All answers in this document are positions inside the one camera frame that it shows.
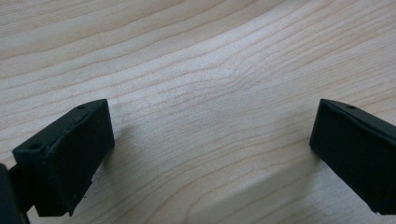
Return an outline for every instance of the wooden table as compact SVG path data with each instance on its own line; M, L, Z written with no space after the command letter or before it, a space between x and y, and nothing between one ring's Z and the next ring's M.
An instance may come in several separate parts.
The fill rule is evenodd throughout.
M396 124L396 2L0 2L0 162L76 105L116 147L69 217L32 223L394 223L308 145L320 98Z

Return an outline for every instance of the wood grain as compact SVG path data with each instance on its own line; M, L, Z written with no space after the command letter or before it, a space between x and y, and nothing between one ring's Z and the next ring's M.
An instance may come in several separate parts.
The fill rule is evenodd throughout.
M0 162L107 98L116 147L32 223L394 223L311 153L318 101L396 124L396 2L0 1Z

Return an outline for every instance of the hole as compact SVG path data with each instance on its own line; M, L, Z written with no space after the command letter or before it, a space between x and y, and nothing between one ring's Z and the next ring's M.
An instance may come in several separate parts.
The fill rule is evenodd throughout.
M35 143L35 144L32 144L31 146L29 146L29 149L34 150L34 149L38 149L40 147L41 147L41 144Z

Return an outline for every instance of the table surface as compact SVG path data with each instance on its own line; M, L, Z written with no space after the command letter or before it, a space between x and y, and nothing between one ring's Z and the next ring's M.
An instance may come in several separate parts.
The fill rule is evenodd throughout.
M308 145L321 98L396 124L396 2L0 1L0 162L107 98L114 150L72 217L394 223Z

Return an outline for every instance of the light wooden surface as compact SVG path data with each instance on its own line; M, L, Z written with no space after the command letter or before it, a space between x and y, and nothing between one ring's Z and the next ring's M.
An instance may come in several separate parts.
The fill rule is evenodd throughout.
M394 223L308 145L318 101L396 124L396 2L0 2L0 162L109 100L116 147L69 217L32 223Z

